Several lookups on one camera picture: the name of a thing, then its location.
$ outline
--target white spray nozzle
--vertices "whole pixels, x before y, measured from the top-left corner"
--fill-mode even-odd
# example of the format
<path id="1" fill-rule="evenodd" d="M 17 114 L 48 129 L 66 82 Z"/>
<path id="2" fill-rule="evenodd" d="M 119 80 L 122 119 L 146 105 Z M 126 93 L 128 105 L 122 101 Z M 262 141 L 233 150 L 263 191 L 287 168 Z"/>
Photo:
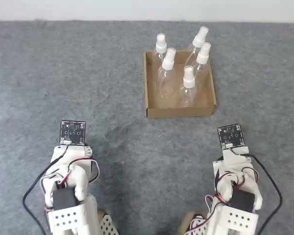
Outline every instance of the white spray nozzle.
<path id="1" fill-rule="evenodd" d="M 166 57 L 163 59 L 162 68 L 165 70 L 173 69 L 174 58 L 175 58 L 176 50 L 174 48 L 168 48 Z"/>
<path id="2" fill-rule="evenodd" d="M 201 65 L 207 64 L 208 58 L 209 58 L 209 51 L 211 48 L 210 43 L 204 43 L 198 53 L 198 56 L 196 58 L 197 63 Z"/>
<path id="3" fill-rule="evenodd" d="M 184 67 L 183 86 L 188 89 L 195 86 L 194 69 L 192 66 Z"/>
<path id="4" fill-rule="evenodd" d="M 200 27 L 198 34 L 195 36 L 195 38 L 193 40 L 193 46 L 200 48 L 206 40 L 206 36 L 207 36 L 208 31 L 209 31 L 209 29 L 207 27 L 205 27 L 205 26 Z"/>
<path id="5" fill-rule="evenodd" d="M 166 36 L 163 33 L 157 35 L 156 51 L 161 54 L 167 51 Z"/>

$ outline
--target white wire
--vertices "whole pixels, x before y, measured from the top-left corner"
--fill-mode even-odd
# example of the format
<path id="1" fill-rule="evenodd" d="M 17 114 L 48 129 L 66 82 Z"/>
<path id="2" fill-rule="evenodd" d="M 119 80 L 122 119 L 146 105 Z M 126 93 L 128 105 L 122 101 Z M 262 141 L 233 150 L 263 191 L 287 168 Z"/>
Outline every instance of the white wire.
<path id="1" fill-rule="evenodd" d="M 206 205 L 207 205 L 207 208 L 208 208 L 208 211 L 209 211 L 209 213 L 211 213 L 211 208 L 210 208 L 210 206 L 209 206 L 209 204 L 208 204 L 208 202 L 207 202 L 207 198 L 208 197 L 210 197 L 212 200 L 214 199 L 213 198 L 213 196 L 211 196 L 211 195 L 209 195 L 209 194 L 207 194 L 205 197 L 204 197 L 204 200 L 205 200 L 205 203 L 206 203 Z M 194 222 L 195 221 L 198 221 L 199 220 L 199 223 L 202 223 L 201 222 L 201 220 L 205 220 L 202 216 L 201 217 L 199 217 L 199 216 L 196 216 L 194 219 L 192 219 L 191 220 L 191 222 L 190 222 L 190 226 L 189 226 L 189 229 L 191 230 L 192 228 L 194 228 L 194 227 L 196 227 L 197 225 L 195 225 L 195 226 L 193 226 L 193 224 L 194 224 Z M 184 235 L 191 235 L 191 233 L 194 233 L 194 231 L 189 231 L 189 232 L 186 232 Z"/>
<path id="2" fill-rule="evenodd" d="M 98 166 L 98 162 L 95 159 L 92 159 L 92 158 L 91 159 L 77 159 L 71 165 L 73 165 L 74 163 L 77 163 L 77 162 L 81 162 L 81 161 L 92 161 L 92 162 L 94 162 L 96 164 L 98 174 L 92 181 L 92 182 L 95 182 L 99 178 L 99 175 L 100 175 L 100 169 L 99 169 L 99 166 Z"/>
<path id="3" fill-rule="evenodd" d="M 207 194 L 207 195 L 205 196 L 205 203 L 206 203 L 206 205 L 207 205 L 207 208 L 208 208 L 209 213 L 211 213 L 211 208 L 210 208 L 210 206 L 209 206 L 209 204 L 208 204 L 208 202 L 207 202 L 207 197 L 210 197 L 212 200 L 213 200 L 214 198 L 213 198 L 213 196 L 211 196 L 211 195 L 209 195 L 209 194 Z"/>
<path id="4" fill-rule="evenodd" d="M 45 194 L 43 180 L 45 178 L 52 177 L 54 175 L 59 175 L 61 178 L 63 178 L 63 176 L 60 173 L 58 173 L 58 172 L 54 172 L 54 173 L 51 173 L 51 174 L 48 174 L 48 175 L 45 175 L 45 176 L 41 177 L 41 179 L 40 179 L 40 188 L 41 188 L 43 194 Z"/>
<path id="5" fill-rule="evenodd" d="M 196 223 L 201 224 L 205 219 L 202 217 L 202 215 L 200 215 L 200 216 L 196 216 L 196 217 L 195 217 L 194 219 L 192 219 L 191 222 L 190 222 L 190 230 L 191 230 L 192 228 L 194 228 L 194 227 L 197 226 L 197 224 L 193 225 L 194 222 L 195 222 L 196 220 L 197 220 Z M 192 234 L 196 234 L 196 232 L 195 232 L 195 231 L 187 231 L 184 235 L 192 235 Z"/>

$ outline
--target cardboard box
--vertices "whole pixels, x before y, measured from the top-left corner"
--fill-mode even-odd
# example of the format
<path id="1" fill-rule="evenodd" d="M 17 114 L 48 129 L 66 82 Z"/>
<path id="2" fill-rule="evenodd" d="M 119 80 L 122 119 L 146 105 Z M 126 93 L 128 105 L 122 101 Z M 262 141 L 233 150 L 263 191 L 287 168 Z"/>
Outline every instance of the cardboard box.
<path id="1" fill-rule="evenodd" d="M 184 63 L 189 56 L 189 51 L 177 51 L 174 68 L 176 72 L 175 81 L 179 84 L 183 81 Z M 216 95 L 212 79 L 211 66 L 205 78 L 203 89 L 196 97 L 194 107 L 175 108 L 176 99 L 163 99 L 157 87 L 157 71 L 161 65 L 152 60 L 152 52 L 144 53 L 144 74 L 145 74 L 145 105 L 148 118 L 171 118 L 171 117 L 194 117 L 209 116 L 215 109 Z"/>

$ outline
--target cable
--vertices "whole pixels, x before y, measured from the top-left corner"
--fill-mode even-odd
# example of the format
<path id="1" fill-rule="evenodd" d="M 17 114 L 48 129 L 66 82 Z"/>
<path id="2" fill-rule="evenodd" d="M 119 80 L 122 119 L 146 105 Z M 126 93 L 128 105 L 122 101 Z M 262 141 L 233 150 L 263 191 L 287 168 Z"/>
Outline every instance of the cable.
<path id="1" fill-rule="evenodd" d="M 252 157 L 258 164 L 259 166 L 261 166 L 261 168 L 264 170 L 264 172 L 266 173 L 266 175 L 268 176 L 268 178 L 270 179 L 271 183 L 273 184 L 275 190 L 277 191 L 278 195 L 279 195 L 279 205 L 273 210 L 273 212 L 268 216 L 268 218 L 265 220 L 265 222 L 263 223 L 263 225 L 261 226 L 260 230 L 258 231 L 257 235 L 260 235 L 261 232 L 264 230 L 265 226 L 269 223 L 269 221 L 271 220 L 271 218 L 278 212 L 278 210 L 281 208 L 282 203 L 283 203 L 283 197 L 282 197 L 282 193 L 279 189 L 279 187 L 276 185 L 275 181 L 273 180 L 273 178 L 271 177 L 271 175 L 269 174 L 269 172 L 267 171 L 267 169 L 265 168 L 264 165 L 262 165 L 262 163 L 258 160 L 258 158 L 256 158 L 255 155 L 252 154 L 241 154 L 242 156 L 245 157 Z"/>
<path id="2" fill-rule="evenodd" d="M 37 182 L 40 180 L 40 178 L 46 173 L 46 171 L 52 167 L 54 164 L 56 164 L 61 158 L 63 158 L 64 154 L 67 152 L 68 150 L 68 145 L 66 147 L 66 149 L 64 150 L 63 154 L 58 157 L 57 159 L 53 160 L 39 175 L 38 177 L 35 179 L 35 181 L 33 182 L 33 184 L 29 187 L 29 189 L 26 191 L 26 193 L 23 196 L 23 200 L 22 200 L 22 204 L 24 209 L 27 211 L 27 213 L 29 213 L 29 215 L 35 220 L 35 222 L 37 223 L 37 225 L 39 226 L 41 232 L 43 235 L 47 235 L 46 231 L 44 229 L 44 227 L 42 226 L 42 224 L 39 222 L 39 220 L 36 218 L 36 216 L 33 214 L 33 212 L 31 212 L 31 210 L 28 208 L 28 206 L 26 205 L 26 198 L 27 196 L 32 192 L 32 190 L 34 189 L 35 185 L 37 184 Z"/>
<path id="3" fill-rule="evenodd" d="M 254 168 L 252 168 L 252 167 L 245 166 L 245 167 L 243 167 L 243 168 L 242 168 L 241 172 L 243 172 L 243 170 L 244 170 L 244 169 L 251 169 L 251 170 L 253 170 L 253 171 L 254 171 L 254 173 L 256 173 L 256 175 L 257 175 L 256 182 L 258 182 L 258 180 L 259 180 L 259 173 L 258 173 L 258 171 L 257 171 L 257 170 L 255 170 L 255 169 L 254 169 Z"/>
<path id="4" fill-rule="evenodd" d="M 48 175 L 45 175 L 43 176 L 41 179 L 40 179 L 40 188 L 41 190 L 43 191 L 44 194 L 46 194 L 46 190 L 45 190 L 45 186 L 44 186 L 44 179 L 48 178 L 49 179 L 52 179 L 53 177 L 55 177 L 56 175 L 59 175 L 62 179 L 64 178 L 63 175 L 61 175 L 60 173 L 58 172 L 53 172 L 53 173 L 50 173 Z"/>
<path id="5" fill-rule="evenodd" d="M 211 206 L 208 204 L 208 202 L 207 202 L 207 198 L 209 198 L 209 199 L 211 200 L 211 202 L 213 202 L 214 198 L 213 198 L 213 196 L 211 196 L 211 195 L 209 195 L 209 194 L 206 195 L 205 198 L 204 198 L 205 203 L 206 203 L 206 205 L 207 205 L 207 207 L 208 207 L 208 211 L 209 211 L 209 213 L 211 213 Z"/>
<path id="6" fill-rule="evenodd" d="M 64 178 L 61 180 L 61 182 L 59 183 L 59 186 L 62 187 L 63 183 L 66 183 L 66 180 L 68 179 L 68 176 L 70 174 L 71 170 L 69 170 L 69 172 L 64 176 Z"/>
<path id="7" fill-rule="evenodd" d="M 192 228 L 192 229 L 186 231 L 186 233 L 185 233 L 184 235 L 188 235 L 189 232 L 194 232 L 195 230 L 197 230 L 198 228 L 200 228 L 201 226 L 203 226 L 204 224 L 206 224 L 206 223 L 209 221 L 209 219 L 211 219 L 211 217 L 213 216 L 213 214 L 215 213 L 216 208 L 217 208 L 217 206 L 218 206 L 219 204 L 222 204 L 222 202 L 218 202 L 218 203 L 215 205 L 214 210 L 212 211 L 212 213 L 208 216 L 208 218 L 207 218 L 204 222 L 202 222 L 201 224 L 198 224 L 198 225 L 195 226 L 194 228 Z"/>
<path id="8" fill-rule="evenodd" d="M 70 171 L 70 166 L 71 166 L 73 163 L 77 163 L 77 162 L 80 162 L 80 161 L 92 161 L 92 162 L 94 162 L 94 163 L 96 164 L 96 166 L 97 166 L 97 175 L 96 175 L 93 179 L 89 180 L 88 183 L 90 184 L 90 183 L 96 181 L 96 180 L 99 178 L 99 175 L 100 175 L 100 169 L 99 169 L 99 166 L 98 166 L 97 161 L 96 161 L 95 159 L 93 159 L 93 158 L 78 158 L 78 159 L 75 159 L 75 160 L 71 161 L 71 162 L 69 163 L 69 165 L 68 165 L 68 172 Z"/>

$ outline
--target floor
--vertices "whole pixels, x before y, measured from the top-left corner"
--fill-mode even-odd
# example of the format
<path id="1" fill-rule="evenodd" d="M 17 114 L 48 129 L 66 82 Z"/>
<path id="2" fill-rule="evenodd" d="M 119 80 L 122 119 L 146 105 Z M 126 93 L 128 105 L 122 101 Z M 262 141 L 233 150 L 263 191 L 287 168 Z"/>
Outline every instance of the floor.
<path id="1" fill-rule="evenodd" d="M 185 48 L 200 26 L 218 106 L 210 117 L 147 119 L 143 52 L 159 32 Z M 266 235 L 294 235 L 294 24 L 0 22 L 0 234 L 39 234 L 22 196 L 50 161 L 62 119 L 87 122 L 101 176 L 89 188 L 122 235 L 172 235 L 205 210 L 217 127 L 240 123 L 250 152 L 279 185 L 284 204 Z M 260 226 L 278 204 L 260 171 Z M 43 194 L 27 203 L 47 229 Z"/>

